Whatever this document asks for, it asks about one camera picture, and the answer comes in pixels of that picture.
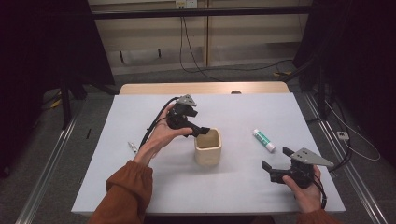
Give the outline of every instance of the white table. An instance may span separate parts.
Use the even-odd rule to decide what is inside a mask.
[[[116,96],[72,212],[88,215],[94,211],[106,194],[106,180],[134,157],[127,142],[139,145],[146,128],[173,96]],[[189,120],[220,131],[220,163],[211,168],[199,166],[193,157],[193,138],[175,139],[150,163],[154,186],[147,213],[263,215],[298,211],[290,189],[270,182],[261,168],[261,160],[265,160],[273,168],[287,169],[290,158],[281,152],[282,147],[307,147],[319,154],[293,94],[191,96],[198,104],[198,115]],[[275,153],[269,153],[253,137],[256,128],[277,146]],[[328,195],[326,210],[345,211],[327,169],[319,168]]]

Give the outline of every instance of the orange jacket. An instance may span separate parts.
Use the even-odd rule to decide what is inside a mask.
[[[106,182],[107,194],[93,212],[89,223],[144,222],[146,209],[152,194],[152,169],[134,161],[128,161]],[[324,210],[300,214],[297,224],[340,223]]]

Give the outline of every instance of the cable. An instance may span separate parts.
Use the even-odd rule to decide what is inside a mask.
[[[166,108],[172,101],[177,100],[178,98],[179,98],[179,97],[174,97],[174,98],[170,99],[170,100],[163,106],[163,108],[161,109],[160,113],[158,113],[157,117],[155,117],[155,120],[152,121],[151,125],[149,126],[149,128],[148,128],[148,130],[147,130],[145,136],[144,136],[143,139],[142,139],[142,142],[140,143],[139,148],[141,148],[141,147],[147,142],[147,140],[148,140],[148,138],[149,138],[149,135],[151,134],[151,132],[152,132],[152,130],[154,129],[155,125],[157,124],[158,121],[161,120],[161,119],[158,119],[158,118],[160,117],[161,113],[165,110],[165,108]]]
[[[298,23],[300,24],[300,33],[301,33],[301,38],[303,38],[303,29],[302,29],[302,25],[301,25],[301,19],[300,19],[300,14],[298,14]]]
[[[208,76],[208,75],[205,74],[204,71],[202,71],[201,68],[198,66],[197,62],[195,61],[194,54],[192,53],[191,43],[190,43],[190,39],[189,39],[189,34],[187,33],[186,19],[185,19],[184,17],[181,17],[181,18],[180,18],[180,22],[181,22],[181,29],[180,29],[180,31],[181,31],[181,37],[180,37],[181,44],[180,44],[179,59],[180,59],[180,65],[181,65],[181,67],[183,68],[183,70],[184,70],[184,71],[187,71],[187,70],[184,68],[183,63],[181,62],[181,49],[183,48],[183,22],[184,22],[184,29],[185,29],[187,41],[189,42],[190,53],[191,53],[192,59],[194,60],[195,66],[197,67],[198,71],[199,71],[202,75],[204,75],[204,77],[208,77],[208,78],[211,78],[211,79],[213,79],[213,80],[216,80],[216,81],[219,81],[219,82],[223,82],[223,80],[220,80],[220,79],[215,78],[215,77],[210,77],[210,76]]]
[[[320,181],[320,178],[317,177],[316,175],[314,175],[314,177],[318,180],[318,182],[319,182],[319,183],[318,183],[317,181],[315,181],[315,179],[313,179],[311,176],[309,176],[306,172],[304,172],[304,171],[301,170],[300,168],[294,167],[294,169],[296,169],[297,171],[301,172],[301,173],[302,173],[303,175],[305,175],[308,179],[310,179],[310,180],[312,181],[312,183],[313,183],[315,186],[317,186],[317,188],[320,190],[320,193],[322,194],[322,202],[321,202],[320,207],[321,207],[322,209],[324,209],[324,208],[326,207],[326,203],[327,203],[327,195],[326,195],[326,193],[324,192],[323,184],[322,184],[322,182]]]
[[[341,112],[341,116],[342,116],[342,119],[343,119],[344,123],[347,124],[347,119],[345,118],[344,111],[343,111],[342,107],[338,104],[338,101],[335,99],[335,97],[333,98],[333,100],[335,101],[335,103],[337,104],[338,109]],[[337,120],[337,123],[338,123],[338,125],[340,125],[341,130],[344,131],[344,127],[341,125],[339,119]],[[350,136],[349,129],[347,127],[346,127],[346,133]],[[347,145],[349,147],[352,147],[352,144],[350,142],[350,138],[349,138],[349,140],[347,140]],[[343,165],[347,164],[352,159],[352,154],[353,154],[352,152],[353,151],[350,150],[349,147],[346,149],[346,155],[344,156],[344,158],[340,161],[340,163],[338,163],[336,166],[334,166],[332,169],[330,169],[329,172],[333,172],[333,171],[341,168]]]
[[[364,138],[361,134],[359,134],[358,132],[356,132],[355,130],[353,130],[351,127],[349,127],[347,124],[345,124],[340,117],[338,117],[338,115],[334,112],[334,110],[332,109],[332,107],[329,105],[329,103],[327,103],[327,101],[325,101],[325,103],[327,104],[327,106],[330,108],[330,110],[334,113],[334,115],[346,126],[348,127],[348,129],[350,129],[352,132],[354,132],[355,134],[357,134],[360,138],[362,138],[364,141],[366,141],[370,146],[372,146],[375,151],[378,153],[378,158],[374,159],[374,161],[378,161],[381,158],[381,154],[379,154],[378,149],[366,138]],[[354,152],[356,152],[352,147],[348,146],[349,149],[353,150]]]
[[[270,68],[270,67],[273,67],[273,66],[278,66],[280,63],[291,62],[291,61],[292,61],[292,59],[281,60],[281,61],[279,61],[279,62],[270,64],[270,65],[266,65],[266,66],[264,66],[264,67],[258,67],[258,68],[245,68],[245,69],[244,69],[244,68],[205,68],[205,69],[202,69],[202,68],[200,68],[200,67],[197,65],[197,62],[195,61],[194,55],[193,55],[193,53],[192,53],[191,44],[190,44],[190,39],[189,39],[189,35],[188,35],[188,32],[187,32],[187,25],[186,25],[186,21],[184,20],[184,17],[183,17],[183,21],[184,21],[184,27],[185,27],[185,30],[186,30],[186,32],[185,32],[185,33],[186,33],[186,37],[187,37],[187,40],[188,40],[188,42],[189,42],[190,53],[191,53],[191,56],[192,56],[192,58],[193,58],[193,60],[194,60],[195,66],[198,68],[198,70],[196,70],[196,71],[189,71],[189,70],[187,70],[187,69],[183,66],[183,63],[181,62],[181,49],[182,49],[182,47],[183,47],[183,32],[181,31],[181,38],[180,38],[180,39],[181,39],[181,41],[180,41],[181,44],[180,44],[180,52],[179,52],[179,62],[180,62],[181,68],[182,68],[185,72],[188,72],[188,73],[202,73],[202,72],[204,72],[204,71],[216,71],[216,70],[250,72],[250,71],[258,71],[258,70]]]
[[[356,151],[355,149],[353,149],[352,147],[350,147],[350,146],[347,144],[346,140],[344,140],[344,143],[346,144],[346,146],[347,146],[350,150],[352,150],[353,152],[355,152],[356,154],[358,154],[359,156],[363,157],[363,158],[366,159],[366,160],[369,160],[369,161],[379,161],[379,159],[381,159],[381,154],[379,154],[379,153],[378,153],[378,158],[376,158],[376,159],[371,159],[371,158],[368,158],[368,157],[362,155],[361,153],[359,153],[358,151]]]
[[[321,118],[315,118],[315,119],[306,119],[306,120],[305,120],[305,122],[306,122],[307,125],[309,125],[309,124],[311,124],[311,123],[313,123],[313,122],[315,122],[315,121],[323,121],[323,119],[321,119]]]

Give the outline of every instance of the power strip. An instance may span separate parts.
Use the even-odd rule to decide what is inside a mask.
[[[347,135],[347,132],[337,132],[337,136],[340,140],[349,140],[349,135]]]
[[[197,0],[187,0],[186,8],[198,8]]]
[[[176,9],[183,9],[186,7],[186,0],[176,0]]]

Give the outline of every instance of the person's left hand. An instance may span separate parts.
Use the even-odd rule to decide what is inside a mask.
[[[320,170],[316,165],[314,165],[314,172],[318,181],[320,181]],[[301,189],[290,176],[284,175],[282,179],[293,191],[302,213],[310,213],[320,209],[320,190],[317,186],[311,184],[308,188]]]
[[[166,114],[174,105],[169,105],[158,118],[151,136],[148,141],[139,149],[134,157],[134,161],[149,165],[151,158],[156,155],[163,147],[166,147],[175,137],[192,133],[191,128],[171,129],[166,123]]]

